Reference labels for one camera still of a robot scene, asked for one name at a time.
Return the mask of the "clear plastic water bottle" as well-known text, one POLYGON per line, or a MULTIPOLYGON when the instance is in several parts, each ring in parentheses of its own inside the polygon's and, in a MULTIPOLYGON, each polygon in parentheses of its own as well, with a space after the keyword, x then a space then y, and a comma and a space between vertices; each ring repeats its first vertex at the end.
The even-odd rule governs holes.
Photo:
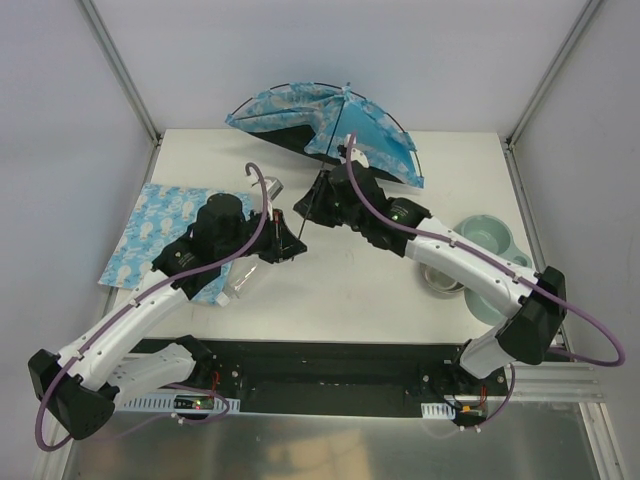
POLYGON ((259 263, 253 257, 234 260, 222 291, 215 298, 216 304, 226 307, 232 301, 240 299, 258 280, 258 270, 259 263))

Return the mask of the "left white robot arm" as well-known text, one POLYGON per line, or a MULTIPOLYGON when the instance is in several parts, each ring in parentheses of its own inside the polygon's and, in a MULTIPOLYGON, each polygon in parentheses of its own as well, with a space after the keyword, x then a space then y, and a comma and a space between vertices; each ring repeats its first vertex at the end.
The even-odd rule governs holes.
POLYGON ((231 194, 210 196, 184 234, 156 257, 149 272, 127 298, 57 353, 41 349, 28 361, 36 398, 38 446, 50 450, 42 435, 51 414, 69 438, 82 440, 101 429, 115 409, 161 387, 192 390, 215 397, 219 373, 212 352, 191 335, 160 351, 126 362, 124 356, 174 310, 217 279, 223 265, 255 255, 275 264, 304 252, 306 245, 287 227, 281 210, 262 203, 244 213, 231 194))

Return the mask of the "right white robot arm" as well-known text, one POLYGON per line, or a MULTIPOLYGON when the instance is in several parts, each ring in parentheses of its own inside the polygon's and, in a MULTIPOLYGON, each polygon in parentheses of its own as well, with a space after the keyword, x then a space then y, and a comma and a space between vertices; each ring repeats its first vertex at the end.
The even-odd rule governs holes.
POLYGON ((513 361, 542 363, 566 317, 562 272, 537 272, 472 245, 427 208, 386 196, 357 162, 321 171, 294 210, 317 225, 348 226, 376 248, 433 267, 500 312, 502 321, 468 341, 453 361, 450 382, 461 394, 473 394, 513 361))

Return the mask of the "blue snowman tent mat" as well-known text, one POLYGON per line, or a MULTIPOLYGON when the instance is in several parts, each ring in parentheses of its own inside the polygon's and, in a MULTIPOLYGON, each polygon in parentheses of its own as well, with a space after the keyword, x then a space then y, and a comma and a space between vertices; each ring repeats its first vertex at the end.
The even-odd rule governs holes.
POLYGON ((99 279, 101 285, 133 289, 166 245, 183 235, 216 189, 146 183, 116 248, 99 279))

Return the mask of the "green double pet bowl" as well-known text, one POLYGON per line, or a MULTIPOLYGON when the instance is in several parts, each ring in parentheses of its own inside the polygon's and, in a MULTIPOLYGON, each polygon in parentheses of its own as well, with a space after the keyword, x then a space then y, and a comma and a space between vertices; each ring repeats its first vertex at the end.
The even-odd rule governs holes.
MULTIPOLYGON (((471 216, 460 222, 454 231, 511 263, 533 267, 531 258, 517 247, 511 230, 499 218, 491 215, 471 216)), ((486 325, 495 326, 505 319, 486 299, 473 290, 466 288, 464 299, 471 314, 486 325)))

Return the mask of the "stainless steel bowl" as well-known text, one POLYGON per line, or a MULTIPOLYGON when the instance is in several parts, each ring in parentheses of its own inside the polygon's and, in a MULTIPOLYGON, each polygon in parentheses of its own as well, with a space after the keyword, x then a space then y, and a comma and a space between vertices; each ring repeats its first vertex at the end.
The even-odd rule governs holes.
POLYGON ((432 266, 420 263, 419 271, 430 293, 438 299, 449 299, 461 294, 465 286, 432 266))

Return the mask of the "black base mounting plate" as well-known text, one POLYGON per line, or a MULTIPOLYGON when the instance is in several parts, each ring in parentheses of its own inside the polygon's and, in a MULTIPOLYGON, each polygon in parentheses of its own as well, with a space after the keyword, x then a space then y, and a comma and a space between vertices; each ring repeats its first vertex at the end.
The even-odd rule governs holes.
POLYGON ((508 392, 508 370, 477 380, 458 366, 457 344, 364 344, 143 339, 132 349, 145 365, 117 361, 107 391, 138 398, 175 384, 212 389, 244 412, 413 418, 428 404, 466 420, 486 415, 486 401, 508 392))

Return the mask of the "right aluminium frame post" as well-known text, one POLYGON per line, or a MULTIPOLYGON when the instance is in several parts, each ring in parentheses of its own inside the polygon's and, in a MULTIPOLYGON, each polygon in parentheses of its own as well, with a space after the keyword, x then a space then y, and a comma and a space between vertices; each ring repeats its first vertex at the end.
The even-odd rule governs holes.
POLYGON ((512 150, 522 137, 534 115, 551 91, 557 77, 566 67, 582 38, 586 35, 589 28, 596 21, 597 16, 607 4, 608 1, 606 0, 588 0, 581 7, 579 14, 537 83, 515 126, 505 137, 504 144, 508 150, 512 150))

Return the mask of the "aluminium frame post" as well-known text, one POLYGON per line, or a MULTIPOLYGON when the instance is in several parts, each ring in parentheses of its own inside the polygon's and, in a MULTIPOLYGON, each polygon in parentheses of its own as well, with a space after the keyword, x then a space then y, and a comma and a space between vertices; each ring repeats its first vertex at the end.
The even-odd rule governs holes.
POLYGON ((504 144, 508 150, 512 150, 522 137, 534 115, 551 91, 557 77, 566 67, 582 38, 586 35, 589 28, 596 21, 597 16, 607 4, 608 1, 606 0, 588 0, 581 7, 579 14, 537 83, 515 126, 505 137, 504 144))
POLYGON ((100 14, 97 5, 92 0, 77 0, 75 4, 84 17, 99 49, 104 56, 112 74, 119 84, 124 96, 132 108, 136 118, 156 146, 160 143, 162 134, 149 113, 147 106, 113 40, 107 24, 100 14))

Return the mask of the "left aluminium frame post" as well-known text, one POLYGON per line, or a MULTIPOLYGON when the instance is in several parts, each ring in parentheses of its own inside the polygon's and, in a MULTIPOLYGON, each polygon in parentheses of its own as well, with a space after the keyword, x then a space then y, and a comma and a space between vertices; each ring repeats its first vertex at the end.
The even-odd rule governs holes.
POLYGON ((75 4, 84 17, 99 49, 104 56, 112 74, 119 84, 124 96, 132 108, 136 118, 156 146, 160 143, 162 134, 149 113, 147 106, 113 40, 107 24, 100 14, 97 5, 92 0, 77 0, 75 4))

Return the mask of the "aluminium front rail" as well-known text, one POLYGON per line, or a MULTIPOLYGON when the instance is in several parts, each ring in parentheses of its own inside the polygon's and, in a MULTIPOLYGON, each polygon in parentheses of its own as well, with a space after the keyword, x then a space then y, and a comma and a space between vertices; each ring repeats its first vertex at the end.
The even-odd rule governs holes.
MULTIPOLYGON (((132 352, 127 353, 123 359, 138 360, 132 352)), ((558 355, 552 355, 539 365, 519 362, 514 367, 505 368, 508 370, 506 384, 508 380, 514 380, 515 393, 524 399, 579 402, 597 400, 601 396, 590 368, 562 362, 558 355)))

